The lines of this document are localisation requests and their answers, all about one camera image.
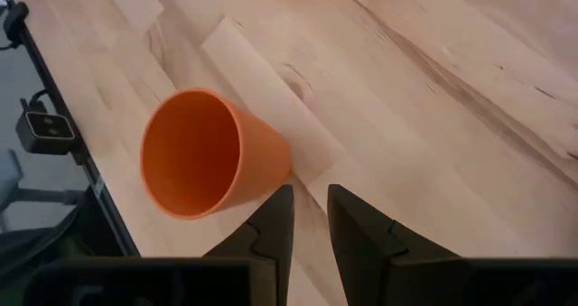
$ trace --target cable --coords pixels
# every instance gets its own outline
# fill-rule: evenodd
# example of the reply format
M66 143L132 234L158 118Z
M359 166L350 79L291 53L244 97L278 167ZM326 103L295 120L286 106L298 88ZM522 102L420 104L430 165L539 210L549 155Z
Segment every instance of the cable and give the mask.
M38 103L38 98L40 98L42 95L46 95L46 94L48 94L48 89L43 89L39 92L36 92L32 96L32 98L30 98L30 105L32 106L32 105Z
M10 49L16 49L16 47L18 47L18 44L16 43L10 43L8 45L5 45L3 47L0 47L0 51L6 51L6 50L10 50Z

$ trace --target wood grain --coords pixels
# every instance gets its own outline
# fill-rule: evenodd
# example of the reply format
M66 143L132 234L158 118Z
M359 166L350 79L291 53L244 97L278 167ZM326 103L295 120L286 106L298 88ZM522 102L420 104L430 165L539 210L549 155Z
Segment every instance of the wood grain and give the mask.
M291 142L291 305L346 304L331 183L461 255L578 255L569 0L23 1L143 255L202 255L267 197L183 221L146 196L145 124L194 87Z

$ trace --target cup rim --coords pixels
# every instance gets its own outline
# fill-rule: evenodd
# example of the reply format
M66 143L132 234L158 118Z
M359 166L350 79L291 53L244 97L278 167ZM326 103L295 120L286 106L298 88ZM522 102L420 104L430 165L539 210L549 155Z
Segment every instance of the cup rim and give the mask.
M156 196L153 194L151 187L149 185L149 183L146 180L145 177L145 167L143 167L143 160L144 160L144 156L145 156L145 138L147 136L147 134L149 133L150 127L153 123L153 120L156 118L156 116L160 113L160 111L163 109L163 107L165 107L169 102L173 101L174 99L177 99L178 97L181 96L185 96L185 95L191 95L191 94L206 94L209 95L215 99L217 99L220 104L222 104L228 111L228 113L231 115L231 117L233 118L233 122L235 122L235 128L237 129L237 138L238 138L238 160L237 160L237 169L235 170L235 175L233 176L233 179L231 180L227 191L225 191L225 194L223 194L223 196L217 201L217 203L215 203L212 207L210 207L209 209L206 209L205 211L198 213L198 214L194 214L194 215L185 215L185 214L180 214L177 212L174 212L173 210L170 210L168 208L166 208L157 198ZM245 156L243 154L243 150L244 150L244 144L243 144L243 140L242 140L242 133L240 130L240 122L238 120L238 115L235 111L235 109L233 108L232 104L230 102L228 102L224 97L222 97L220 94L207 89L207 88L189 88L189 89L185 89L185 90L179 90L176 91L175 93L173 93L172 95L170 95L168 98L166 98L156 109L155 111L151 114L147 124L146 124L146 128L144 129L144 133L143 133L143 138L141 139L141 148L140 148L140 173L141 173L141 179L142 182L144 183L144 186L146 187L146 192L148 193L149 197L151 198L151 200L154 202L154 204L156 204L156 206L161 209L162 211L164 211L165 213L171 215L172 217L175 218L179 218L179 219L186 219L186 220L193 220L193 219L198 219L198 218L203 218L211 213L213 213L214 211L218 210L219 207L225 203L225 201L228 200L228 198L231 195L231 192L233 191L234 187L237 185L238 183L238 177L240 174L240 170L241 170L241 165L245 159Z

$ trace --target wood knot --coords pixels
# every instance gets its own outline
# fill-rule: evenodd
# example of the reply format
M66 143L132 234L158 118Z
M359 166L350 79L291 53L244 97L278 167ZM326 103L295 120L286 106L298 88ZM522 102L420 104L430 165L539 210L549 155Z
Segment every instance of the wood knot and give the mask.
M293 93L306 105L309 106L314 101L314 94L311 84L301 74L297 68L290 64L284 63L280 76Z

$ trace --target light wood surface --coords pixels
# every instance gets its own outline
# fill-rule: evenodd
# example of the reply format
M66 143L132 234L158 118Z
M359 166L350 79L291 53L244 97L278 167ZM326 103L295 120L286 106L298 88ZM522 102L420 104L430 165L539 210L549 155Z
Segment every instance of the light wood surface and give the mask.
M330 183L461 255L578 255L572 0L22 1L142 255L202 255L260 203L183 221L146 197L148 117L197 86L291 143L292 305L346 304Z

